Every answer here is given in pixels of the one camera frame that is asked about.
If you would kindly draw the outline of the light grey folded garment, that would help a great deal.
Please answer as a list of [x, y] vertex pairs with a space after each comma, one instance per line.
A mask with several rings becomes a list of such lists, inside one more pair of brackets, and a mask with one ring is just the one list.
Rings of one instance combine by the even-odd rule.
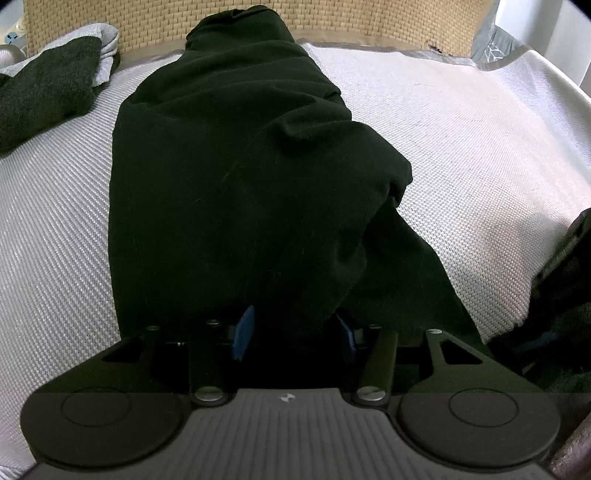
[[114, 57], [118, 51], [119, 30], [108, 23], [92, 23], [77, 28], [45, 45], [37, 54], [18, 63], [3, 66], [1, 74], [15, 77], [21, 70], [42, 54], [56, 53], [62, 47], [81, 47], [82, 41], [90, 45], [92, 55], [98, 57], [98, 64], [92, 71], [92, 87], [107, 83], [111, 76]]

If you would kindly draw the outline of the woven rattan headboard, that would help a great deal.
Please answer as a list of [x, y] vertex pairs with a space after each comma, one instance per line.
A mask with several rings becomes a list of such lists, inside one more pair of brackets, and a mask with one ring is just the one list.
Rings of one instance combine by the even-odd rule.
[[[467, 57], [492, 7], [490, 1], [270, 1], [300, 38], [365, 45], [434, 48]], [[51, 41], [87, 24], [119, 30], [128, 52], [184, 39], [208, 15], [252, 7], [249, 1], [27, 1], [27, 47], [35, 54]]]

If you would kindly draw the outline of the white woven bed cover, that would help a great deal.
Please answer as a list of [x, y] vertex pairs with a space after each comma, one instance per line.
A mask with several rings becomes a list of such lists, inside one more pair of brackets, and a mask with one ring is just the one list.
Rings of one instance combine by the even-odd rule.
[[[400, 212], [437, 252], [489, 339], [590, 205], [590, 100], [537, 52], [490, 63], [315, 44], [356, 121], [411, 163]], [[175, 53], [114, 73], [91, 111], [1, 159], [1, 475], [33, 465], [21, 407], [117, 341], [107, 261], [111, 135], [121, 102]]]

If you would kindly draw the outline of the black shirt with white print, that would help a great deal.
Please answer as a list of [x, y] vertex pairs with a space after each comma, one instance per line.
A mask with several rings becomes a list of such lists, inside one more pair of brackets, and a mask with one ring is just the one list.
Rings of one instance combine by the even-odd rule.
[[108, 253], [122, 337], [187, 339], [252, 312], [252, 386], [334, 387], [349, 335], [391, 327], [400, 370], [442, 329], [478, 329], [431, 246], [400, 216], [409, 161], [353, 121], [270, 8], [204, 18], [182, 56], [121, 104]]

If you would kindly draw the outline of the dark grey folded garment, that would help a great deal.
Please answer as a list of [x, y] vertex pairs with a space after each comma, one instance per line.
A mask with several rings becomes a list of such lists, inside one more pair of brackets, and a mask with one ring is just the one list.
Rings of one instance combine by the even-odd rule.
[[42, 54], [15, 77], [1, 75], [1, 152], [70, 118], [87, 114], [103, 84], [92, 87], [98, 64], [90, 45]]

